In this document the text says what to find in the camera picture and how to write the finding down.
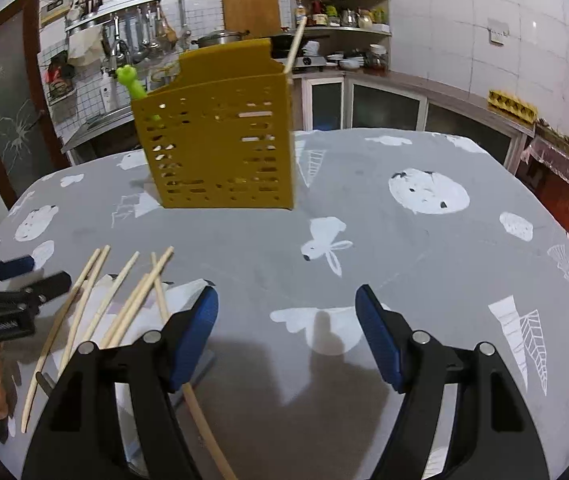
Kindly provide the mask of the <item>white cloth on rack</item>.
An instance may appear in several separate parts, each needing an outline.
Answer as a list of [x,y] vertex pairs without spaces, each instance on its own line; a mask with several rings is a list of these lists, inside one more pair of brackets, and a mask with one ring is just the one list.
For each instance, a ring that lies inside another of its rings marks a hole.
[[100,61],[103,55],[102,32],[99,26],[76,30],[68,38],[68,62],[75,67]]

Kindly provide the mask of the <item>yellow egg carton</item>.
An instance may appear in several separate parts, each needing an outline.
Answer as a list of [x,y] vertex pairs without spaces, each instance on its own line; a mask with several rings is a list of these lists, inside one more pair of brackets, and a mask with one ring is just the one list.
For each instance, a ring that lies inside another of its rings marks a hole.
[[490,90],[487,104],[530,125],[535,124],[539,119],[539,112],[533,104],[522,101],[505,91]]

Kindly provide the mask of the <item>white wall socket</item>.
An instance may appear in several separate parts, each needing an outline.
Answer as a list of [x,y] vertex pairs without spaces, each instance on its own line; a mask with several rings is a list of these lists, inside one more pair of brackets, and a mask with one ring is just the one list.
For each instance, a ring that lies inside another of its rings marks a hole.
[[497,47],[505,46],[506,40],[510,36],[510,29],[507,23],[489,18],[487,20],[487,30],[489,31],[490,44]]

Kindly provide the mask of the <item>chopstick standing in holder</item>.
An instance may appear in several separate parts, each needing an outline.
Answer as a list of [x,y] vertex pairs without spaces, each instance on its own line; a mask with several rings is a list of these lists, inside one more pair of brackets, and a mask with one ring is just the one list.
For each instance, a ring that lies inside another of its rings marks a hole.
[[298,24],[297,30],[295,31],[295,35],[293,37],[293,40],[291,42],[291,46],[289,49],[287,62],[286,62],[286,64],[284,64],[283,73],[285,73],[285,74],[290,74],[292,72],[293,64],[295,62],[295,59],[298,56],[298,50],[299,50],[302,38],[304,36],[304,30],[305,30],[306,22],[307,22],[307,16],[303,16],[303,18],[301,18],[300,23]]

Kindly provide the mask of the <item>dark glass door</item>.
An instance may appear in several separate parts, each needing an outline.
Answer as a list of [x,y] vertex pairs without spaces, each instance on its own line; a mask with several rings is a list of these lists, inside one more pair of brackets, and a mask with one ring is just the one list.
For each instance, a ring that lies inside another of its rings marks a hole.
[[40,0],[0,11],[0,196],[10,208],[41,177],[70,166],[38,64]]

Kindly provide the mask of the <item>wooden chopstick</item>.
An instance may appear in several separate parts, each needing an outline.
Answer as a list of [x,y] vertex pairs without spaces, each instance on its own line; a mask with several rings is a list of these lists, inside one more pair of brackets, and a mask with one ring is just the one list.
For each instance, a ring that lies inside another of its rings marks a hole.
[[130,306],[128,312],[125,315],[124,320],[122,321],[120,326],[118,326],[118,329],[116,330],[110,343],[108,344],[108,347],[106,348],[113,348],[114,346],[118,346],[120,344],[120,342],[122,341],[124,335],[128,330],[128,327],[130,326],[130,324],[132,324],[132,321],[134,321],[135,316],[137,315],[142,304],[144,303],[144,300],[147,299],[150,290],[154,286],[154,282],[160,277],[162,270],[164,269],[164,266],[166,265],[167,261],[170,260],[170,257],[172,257],[173,252],[174,252],[173,246],[167,247],[164,254],[160,257],[160,259],[158,259],[158,262],[152,266],[151,271],[148,273],[149,276],[147,278],[146,283],[144,283],[142,289],[140,289],[139,294],[137,295],[136,299]]
[[68,360],[71,357],[74,348],[74,342],[77,336],[80,322],[82,322],[82,318],[84,316],[87,302],[90,298],[92,290],[94,289],[94,283],[96,283],[97,278],[99,278],[102,266],[106,262],[106,258],[109,256],[110,249],[110,245],[106,245],[101,249],[100,255],[89,273],[87,284],[83,289],[83,295],[80,297],[79,303],[75,309],[71,328],[68,331],[68,341],[66,342],[59,366],[59,377],[61,377],[64,368],[66,367],[66,364],[68,364]]
[[83,270],[80,271],[79,276],[78,276],[78,278],[76,278],[75,283],[72,285],[70,291],[68,292],[68,296],[66,297],[64,304],[62,304],[62,307],[58,310],[56,316],[53,319],[53,323],[50,327],[50,331],[48,333],[48,336],[47,336],[44,344],[42,345],[42,350],[40,350],[40,352],[39,352],[39,356],[38,356],[38,359],[37,359],[37,362],[35,365],[34,373],[32,375],[32,379],[30,380],[30,386],[28,387],[28,390],[27,390],[27,395],[26,395],[26,399],[24,402],[23,411],[22,411],[22,418],[21,418],[21,432],[22,432],[22,434],[26,434],[26,432],[27,432],[28,422],[30,421],[30,413],[32,412],[33,403],[34,403],[35,396],[36,396],[36,390],[38,387],[36,375],[38,372],[41,372],[44,369],[44,366],[46,364],[47,358],[48,358],[49,353],[51,351],[52,345],[53,345],[54,341],[56,340],[56,337],[58,336],[61,325],[62,325],[63,321],[65,320],[66,315],[68,314],[68,310],[70,310],[70,307],[71,307],[73,301],[75,300],[78,292],[80,291],[80,289],[82,288],[82,286],[84,284],[84,281],[86,281],[86,278],[87,278],[89,272],[92,270],[92,268],[96,264],[101,253],[102,253],[101,248],[96,248],[94,250],[94,252],[90,256],[90,258],[86,262],[85,266],[83,267]]
[[211,285],[205,285],[188,310],[176,312],[167,319],[166,327],[175,328],[177,336],[176,341],[170,344],[174,355],[170,382],[173,387],[180,388],[182,400],[186,403],[196,430],[222,478],[237,479],[238,476],[222,452],[191,383],[191,377],[205,352],[207,339],[212,333],[217,315],[217,292]]
[[102,316],[106,313],[106,309],[108,309],[108,307],[111,304],[111,301],[112,301],[113,297],[115,296],[116,292],[118,291],[118,289],[121,287],[121,285],[125,281],[125,278],[127,278],[129,271],[132,270],[132,267],[134,266],[135,262],[137,261],[139,255],[140,255],[140,252],[135,252],[135,254],[132,255],[132,258],[130,258],[127,261],[127,263],[125,264],[125,266],[121,270],[121,272],[119,274],[117,274],[116,279],[113,281],[112,285],[110,286],[110,288],[106,292],[106,295],[104,295],[102,297],[102,300],[99,304],[99,307],[98,307],[96,313],[91,318],[91,321],[87,327],[87,330],[85,330],[85,333],[82,336],[82,341],[91,340],[91,337],[92,337],[92,335],[94,335],[94,331],[96,330],[98,324],[100,323]]
[[136,287],[132,290],[129,297],[125,301],[124,306],[121,307],[120,312],[117,313],[117,315],[114,318],[113,322],[111,323],[110,327],[108,328],[108,330],[106,331],[106,333],[104,334],[104,336],[102,337],[102,339],[100,341],[100,348],[101,349],[108,347],[108,344],[110,343],[113,335],[115,334],[116,330],[118,329],[118,326],[120,326],[120,324],[124,320],[126,313],[128,312],[130,306],[132,305],[132,303],[136,299],[137,295],[139,294],[140,289],[142,289],[142,286],[144,285],[144,283],[146,283],[148,276],[149,276],[148,273],[143,274],[141,280],[136,285]]

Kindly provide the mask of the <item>steel sink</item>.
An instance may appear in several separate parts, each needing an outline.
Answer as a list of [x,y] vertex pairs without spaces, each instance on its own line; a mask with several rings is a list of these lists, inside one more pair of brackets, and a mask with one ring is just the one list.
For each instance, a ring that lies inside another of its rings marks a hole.
[[102,136],[106,132],[128,124],[134,121],[134,114],[132,114],[132,107],[130,105],[112,110],[112,112],[102,114],[87,120],[81,125],[76,133],[65,141],[61,148],[61,153],[66,154],[75,150],[79,145],[82,145],[97,136]]

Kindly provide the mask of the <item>wall utensil rack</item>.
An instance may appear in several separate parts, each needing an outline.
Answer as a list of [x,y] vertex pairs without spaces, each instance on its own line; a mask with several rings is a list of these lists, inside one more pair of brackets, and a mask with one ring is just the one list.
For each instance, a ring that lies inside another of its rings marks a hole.
[[85,11],[81,18],[66,20],[66,54],[68,38],[76,30],[91,26],[101,28],[103,55],[97,62],[110,74],[125,64],[164,58],[177,47],[176,29],[168,24],[163,0],[113,0],[92,12],[88,11],[88,4],[86,1],[79,8]]

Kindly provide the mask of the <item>steel cooking pot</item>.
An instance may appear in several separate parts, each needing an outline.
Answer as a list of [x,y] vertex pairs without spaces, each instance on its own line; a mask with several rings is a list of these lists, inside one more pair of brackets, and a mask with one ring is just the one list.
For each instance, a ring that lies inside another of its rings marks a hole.
[[215,30],[215,32],[210,32],[196,40],[192,40],[191,43],[199,49],[222,46],[223,44],[233,44],[234,42],[241,41],[248,36],[249,33],[249,30],[245,30],[244,32],[237,32],[237,30],[228,29]]

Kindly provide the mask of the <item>gas stove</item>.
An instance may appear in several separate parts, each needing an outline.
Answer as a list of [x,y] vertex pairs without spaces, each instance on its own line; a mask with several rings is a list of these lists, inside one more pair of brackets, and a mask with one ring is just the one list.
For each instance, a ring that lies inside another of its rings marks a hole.
[[305,72],[322,72],[327,67],[327,60],[323,56],[297,56],[293,60],[291,72],[294,74]]

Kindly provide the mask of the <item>rectangular wooden cutting board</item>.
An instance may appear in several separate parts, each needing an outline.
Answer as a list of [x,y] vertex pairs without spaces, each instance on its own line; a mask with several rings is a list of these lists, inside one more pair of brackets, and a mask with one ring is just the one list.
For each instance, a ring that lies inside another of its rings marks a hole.
[[222,0],[222,19],[227,30],[249,32],[250,38],[281,32],[279,0]]

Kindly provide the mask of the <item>corner metal shelf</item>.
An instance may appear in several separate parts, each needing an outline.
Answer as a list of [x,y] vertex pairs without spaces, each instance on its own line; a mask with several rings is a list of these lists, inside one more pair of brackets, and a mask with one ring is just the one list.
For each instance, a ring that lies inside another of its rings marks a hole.
[[290,0],[291,23],[307,18],[307,49],[332,65],[342,58],[365,64],[369,55],[390,62],[391,0]]

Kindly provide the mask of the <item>white soap bottle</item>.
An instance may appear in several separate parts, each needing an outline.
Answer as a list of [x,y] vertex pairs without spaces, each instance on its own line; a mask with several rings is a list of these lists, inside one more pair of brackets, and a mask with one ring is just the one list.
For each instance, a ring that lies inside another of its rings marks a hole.
[[100,82],[100,96],[107,113],[111,113],[117,109],[117,91],[116,81],[108,74],[103,73]]

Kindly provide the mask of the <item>kitchen counter cabinets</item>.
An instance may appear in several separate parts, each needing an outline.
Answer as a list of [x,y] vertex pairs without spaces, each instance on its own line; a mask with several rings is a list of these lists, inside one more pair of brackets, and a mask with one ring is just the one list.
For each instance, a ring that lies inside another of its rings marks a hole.
[[293,76],[297,130],[390,128],[464,136],[513,174],[534,128],[482,96],[400,73],[323,70]]

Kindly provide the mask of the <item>black wok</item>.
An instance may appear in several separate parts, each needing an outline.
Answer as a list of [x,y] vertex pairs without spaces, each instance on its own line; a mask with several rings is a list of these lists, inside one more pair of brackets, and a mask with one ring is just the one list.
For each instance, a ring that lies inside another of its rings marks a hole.
[[[276,60],[282,60],[287,58],[290,54],[292,44],[294,41],[294,35],[290,32],[282,32],[281,34],[270,36],[270,56]],[[304,54],[304,48],[312,44],[312,50],[319,50],[319,40],[318,38],[307,37],[304,35],[300,41],[298,51],[295,56],[302,56]]]

